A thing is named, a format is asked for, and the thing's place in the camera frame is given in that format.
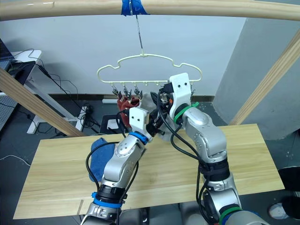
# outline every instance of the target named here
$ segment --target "green ring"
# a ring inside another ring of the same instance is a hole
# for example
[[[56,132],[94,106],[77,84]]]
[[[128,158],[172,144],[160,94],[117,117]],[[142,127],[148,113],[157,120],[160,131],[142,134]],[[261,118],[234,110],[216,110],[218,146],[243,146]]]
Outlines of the green ring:
[[[222,225],[222,220],[224,219],[225,216],[227,216],[229,213],[231,213],[233,211],[239,211],[239,210],[242,210],[242,209],[240,207],[232,207],[232,208],[225,210],[220,216],[219,225]]]
[[[173,119],[174,123],[176,123],[177,119],[178,119],[180,116],[182,116],[186,110],[188,110],[188,109],[190,109],[190,108],[192,108],[192,107],[197,107],[198,105],[199,105],[199,102],[195,102],[194,104],[189,105],[189,106],[183,108],[183,109],[182,109],[182,110],[174,117],[174,119]]]

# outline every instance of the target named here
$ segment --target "shoe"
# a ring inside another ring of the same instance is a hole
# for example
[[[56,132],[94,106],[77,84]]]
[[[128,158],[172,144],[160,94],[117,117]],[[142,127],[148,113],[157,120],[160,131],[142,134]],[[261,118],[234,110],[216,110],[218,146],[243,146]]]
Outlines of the shoe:
[[[277,203],[269,207],[269,216],[273,219],[286,219],[289,218],[285,209],[282,207],[282,203]]]

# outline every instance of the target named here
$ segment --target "white desk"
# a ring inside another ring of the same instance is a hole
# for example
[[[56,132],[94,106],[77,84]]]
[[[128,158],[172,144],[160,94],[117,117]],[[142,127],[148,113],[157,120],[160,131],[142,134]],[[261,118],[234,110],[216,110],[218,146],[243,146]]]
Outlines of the white desk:
[[[24,52],[13,52],[12,55],[15,55],[15,60],[20,61],[20,62],[29,62],[29,61],[34,61],[37,64],[40,64],[40,57],[41,57],[42,51],[40,50],[28,50]],[[82,130],[83,126],[82,124],[84,123],[84,114],[85,114],[85,107],[82,108],[80,112],[80,117],[77,118],[73,116],[70,112],[68,112],[64,107],[62,107],[58,102],[56,102],[52,97],[50,97],[47,93],[44,93],[42,88],[34,82],[34,79],[31,76],[32,71],[35,69],[35,67],[31,70],[24,86],[30,90],[32,93],[38,94],[44,101],[46,101],[49,105],[51,105],[55,110],[60,112],[64,117],[65,120],[69,122],[76,122],[76,128],[78,130]],[[40,123],[44,123],[43,119],[41,119],[38,116],[35,116],[32,123],[30,124],[27,133],[28,134],[34,134],[38,125]]]

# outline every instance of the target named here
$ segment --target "blue towel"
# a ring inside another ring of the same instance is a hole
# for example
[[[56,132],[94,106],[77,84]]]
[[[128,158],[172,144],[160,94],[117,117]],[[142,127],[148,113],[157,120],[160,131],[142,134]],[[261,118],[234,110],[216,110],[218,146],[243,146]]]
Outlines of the blue towel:
[[[91,146],[91,151],[93,151],[93,149],[104,143],[107,143],[107,141],[104,138],[96,140]],[[114,146],[114,144],[108,144],[106,146],[103,146],[97,149],[91,156],[92,159],[90,162],[90,170],[93,172],[94,176],[98,181],[101,181],[104,173],[104,168],[107,162],[113,157]]]

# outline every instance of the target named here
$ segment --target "red cloth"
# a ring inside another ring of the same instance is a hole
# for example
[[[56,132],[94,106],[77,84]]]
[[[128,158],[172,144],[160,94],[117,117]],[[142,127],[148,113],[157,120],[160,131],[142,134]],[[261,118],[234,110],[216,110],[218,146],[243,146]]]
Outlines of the red cloth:
[[[126,96],[123,96],[122,99],[118,99],[118,101],[117,101],[117,105],[118,105],[118,108],[120,111],[122,111],[124,109],[130,109],[133,107],[137,107],[139,104],[140,104],[140,100],[135,96],[131,97],[131,103],[129,103],[128,98]],[[127,128],[130,128],[131,126],[129,124],[129,117],[127,115],[125,115],[124,113],[121,113],[121,118],[122,118],[124,125]]]

